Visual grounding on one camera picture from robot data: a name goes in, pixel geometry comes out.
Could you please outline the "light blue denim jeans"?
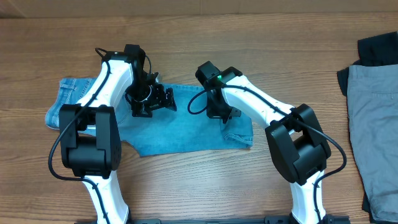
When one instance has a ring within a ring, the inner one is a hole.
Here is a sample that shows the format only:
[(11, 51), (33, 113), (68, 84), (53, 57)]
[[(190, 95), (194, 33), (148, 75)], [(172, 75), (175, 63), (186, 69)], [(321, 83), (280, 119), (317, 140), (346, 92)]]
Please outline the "light blue denim jeans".
[(122, 141), (130, 144), (140, 156), (192, 152), (215, 149), (244, 149), (253, 145), (250, 117), (241, 114), (226, 123), (210, 119), (205, 113), (190, 114), (206, 105), (206, 95), (196, 97), (200, 86), (165, 84), (171, 88), (177, 105), (176, 111), (161, 108), (150, 118), (134, 117), (125, 93), (105, 85), (98, 98), (109, 94), (118, 100), (116, 121)]

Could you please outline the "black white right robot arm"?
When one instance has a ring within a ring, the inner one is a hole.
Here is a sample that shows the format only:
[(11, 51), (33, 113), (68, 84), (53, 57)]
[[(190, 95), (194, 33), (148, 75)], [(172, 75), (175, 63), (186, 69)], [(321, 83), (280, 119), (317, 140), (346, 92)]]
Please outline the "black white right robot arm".
[(291, 223), (327, 223), (322, 203), (326, 160), (331, 155), (311, 107), (293, 107), (255, 87), (238, 69), (219, 70), (205, 62), (195, 73), (206, 90), (206, 115), (227, 123), (245, 114), (264, 128), (272, 162), (289, 182), (293, 206)]

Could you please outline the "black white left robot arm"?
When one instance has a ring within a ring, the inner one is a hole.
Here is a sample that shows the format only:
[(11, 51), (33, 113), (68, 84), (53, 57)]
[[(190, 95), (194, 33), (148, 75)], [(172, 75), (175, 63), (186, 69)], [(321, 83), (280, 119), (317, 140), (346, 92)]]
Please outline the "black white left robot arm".
[(74, 104), (59, 111), (62, 163), (73, 172), (71, 181), (82, 182), (97, 213), (97, 223), (132, 223), (123, 199), (117, 169), (121, 162), (121, 139), (116, 109), (126, 100), (133, 117), (150, 118), (161, 108), (175, 111), (171, 88), (145, 72), (148, 59), (139, 45), (127, 44), (122, 52), (97, 48), (101, 71), (93, 86)]

